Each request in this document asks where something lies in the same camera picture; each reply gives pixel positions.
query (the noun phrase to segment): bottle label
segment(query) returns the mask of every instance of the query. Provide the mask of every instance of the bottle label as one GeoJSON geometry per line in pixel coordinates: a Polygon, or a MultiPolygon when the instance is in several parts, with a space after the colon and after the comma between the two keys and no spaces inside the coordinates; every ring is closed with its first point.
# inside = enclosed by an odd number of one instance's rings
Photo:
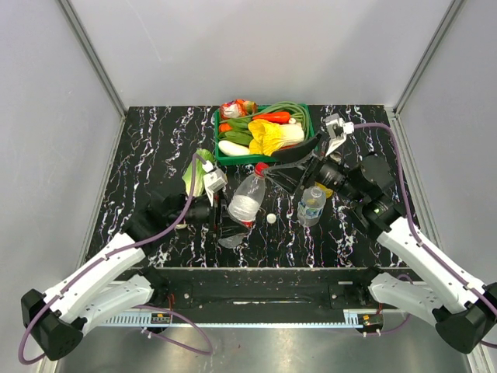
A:
{"type": "Polygon", "coordinates": [[[324,207],[314,208],[307,207],[304,202],[300,201],[298,203],[298,213],[307,219],[319,218],[323,212],[324,207]]]}

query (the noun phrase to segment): cabbage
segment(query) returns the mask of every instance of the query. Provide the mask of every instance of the cabbage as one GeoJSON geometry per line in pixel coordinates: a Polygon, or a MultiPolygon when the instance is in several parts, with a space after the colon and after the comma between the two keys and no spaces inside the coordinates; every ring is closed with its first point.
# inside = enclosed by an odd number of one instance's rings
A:
{"type": "MultiPolygon", "coordinates": [[[[212,153],[206,149],[197,149],[196,153],[199,156],[201,156],[203,159],[205,159],[206,161],[211,161],[212,163],[215,162],[215,159],[214,159],[214,156],[212,155],[212,153]]],[[[198,197],[198,196],[201,196],[203,194],[203,176],[206,174],[206,172],[203,171],[201,161],[196,159],[195,162],[196,162],[195,180],[192,180],[192,163],[189,164],[182,179],[185,182],[186,194],[187,195],[189,194],[189,189],[191,188],[192,181],[193,181],[194,182],[193,196],[198,197]]]]}

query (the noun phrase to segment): red chili pepper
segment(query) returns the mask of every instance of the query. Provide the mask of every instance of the red chili pepper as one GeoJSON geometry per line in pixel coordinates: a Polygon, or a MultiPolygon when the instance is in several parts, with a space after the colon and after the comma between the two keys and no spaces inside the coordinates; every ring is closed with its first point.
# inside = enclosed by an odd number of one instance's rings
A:
{"type": "Polygon", "coordinates": [[[288,113],[287,111],[278,111],[276,113],[267,113],[267,114],[256,115],[253,119],[254,120],[255,119],[265,119],[269,122],[285,124],[285,123],[288,123],[288,121],[290,120],[290,113],[288,113]]]}

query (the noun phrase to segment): metal floor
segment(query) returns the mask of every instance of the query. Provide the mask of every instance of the metal floor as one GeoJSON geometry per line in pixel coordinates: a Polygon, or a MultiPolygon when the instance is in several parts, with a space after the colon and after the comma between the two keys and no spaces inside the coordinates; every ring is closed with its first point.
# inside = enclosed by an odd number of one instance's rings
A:
{"type": "MultiPolygon", "coordinates": [[[[401,321],[387,315],[388,324],[401,321]]],[[[412,319],[390,336],[362,338],[353,330],[206,329],[215,353],[195,355],[139,331],[99,327],[59,362],[58,373],[271,372],[466,373],[467,358],[447,346],[434,328],[412,319]]],[[[192,329],[167,336],[199,348],[192,329]]]]}

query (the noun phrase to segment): red packaged snack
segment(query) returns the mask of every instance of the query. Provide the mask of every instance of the red packaged snack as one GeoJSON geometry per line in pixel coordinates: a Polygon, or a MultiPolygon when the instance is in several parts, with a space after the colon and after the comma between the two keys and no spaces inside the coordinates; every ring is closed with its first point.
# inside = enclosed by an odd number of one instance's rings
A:
{"type": "Polygon", "coordinates": [[[246,99],[236,99],[230,103],[223,103],[220,108],[221,119],[234,119],[255,113],[257,105],[246,99]]]}

